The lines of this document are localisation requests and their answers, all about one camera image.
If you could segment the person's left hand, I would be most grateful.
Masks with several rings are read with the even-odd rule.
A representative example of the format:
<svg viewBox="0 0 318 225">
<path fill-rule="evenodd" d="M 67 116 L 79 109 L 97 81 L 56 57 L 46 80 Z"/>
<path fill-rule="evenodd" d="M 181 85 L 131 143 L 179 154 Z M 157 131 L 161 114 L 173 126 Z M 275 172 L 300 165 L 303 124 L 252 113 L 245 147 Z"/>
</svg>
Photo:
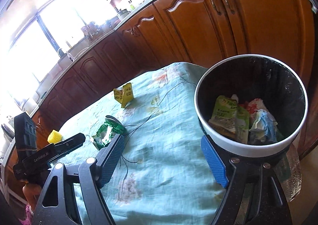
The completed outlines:
<svg viewBox="0 0 318 225">
<path fill-rule="evenodd" d="M 23 187 L 23 194 L 32 211 L 36 209 L 37 201 L 41 194 L 42 187 L 34 183 L 26 183 Z"/>
</svg>

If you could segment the pink fuzzy sleeve forearm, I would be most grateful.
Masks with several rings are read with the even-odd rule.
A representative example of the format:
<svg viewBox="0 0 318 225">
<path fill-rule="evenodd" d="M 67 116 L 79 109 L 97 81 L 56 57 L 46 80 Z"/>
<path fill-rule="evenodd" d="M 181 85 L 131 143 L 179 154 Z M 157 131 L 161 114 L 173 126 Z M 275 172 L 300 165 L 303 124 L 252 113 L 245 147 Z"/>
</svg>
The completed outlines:
<svg viewBox="0 0 318 225">
<path fill-rule="evenodd" d="M 25 219 L 24 220 L 19 219 L 19 221 L 22 225 L 31 225 L 32 219 L 33 219 L 33 211 L 31 206 L 27 204 L 25 207 Z"/>
</svg>

